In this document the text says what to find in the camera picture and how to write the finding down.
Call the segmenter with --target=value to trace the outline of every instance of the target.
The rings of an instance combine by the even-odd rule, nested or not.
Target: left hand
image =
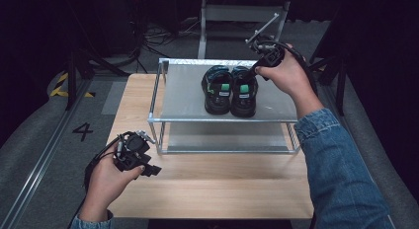
[[[86,199],[79,215],[83,221],[107,221],[108,206],[123,193],[132,180],[144,171],[144,166],[138,166],[130,171],[121,172],[115,166],[116,160],[113,154],[117,146],[118,142],[112,145],[104,153],[106,156],[93,170]]]

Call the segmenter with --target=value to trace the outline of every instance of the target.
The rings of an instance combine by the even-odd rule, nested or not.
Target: wooden table
[[[155,75],[132,74],[108,141],[147,122]],[[205,219],[311,218],[302,151],[281,154],[158,155],[149,162],[158,176],[131,182],[111,204],[116,217]]]

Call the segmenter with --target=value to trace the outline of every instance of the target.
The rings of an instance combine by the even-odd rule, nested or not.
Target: jacket sleeve
[[[349,133],[327,109],[294,126],[317,228],[393,228],[389,210]]]
[[[114,229],[114,214],[109,210],[108,218],[108,221],[103,222],[87,222],[76,215],[71,222],[71,229]]]

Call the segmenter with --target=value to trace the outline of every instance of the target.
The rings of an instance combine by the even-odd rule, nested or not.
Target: finger
[[[272,72],[274,72],[274,68],[258,66],[258,67],[255,68],[255,71],[256,71],[257,74],[259,74],[263,77],[270,78]]]
[[[286,54],[284,55],[284,59],[293,57],[293,55],[286,49]]]
[[[134,179],[137,179],[139,175],[145,170],[145,167],[140,165],[138,167],[135,167],[129,171],[124,172],[126,174],[126,177],[132,181]]]

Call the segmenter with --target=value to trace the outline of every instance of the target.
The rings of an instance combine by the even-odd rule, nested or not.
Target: glass shelf
[[[212,115],[204,108],[201,81],[208,69],[222,64],[231,70],[254,63],[250,60],[161,58],[148,117],[158,152],[297,153],[299,147],[292,129],[296,122],[293,100],[271,81],[257,77],[257,108],[252,117],[240,118],[230,113]],[[157,123],[161,124],[159,137]]]

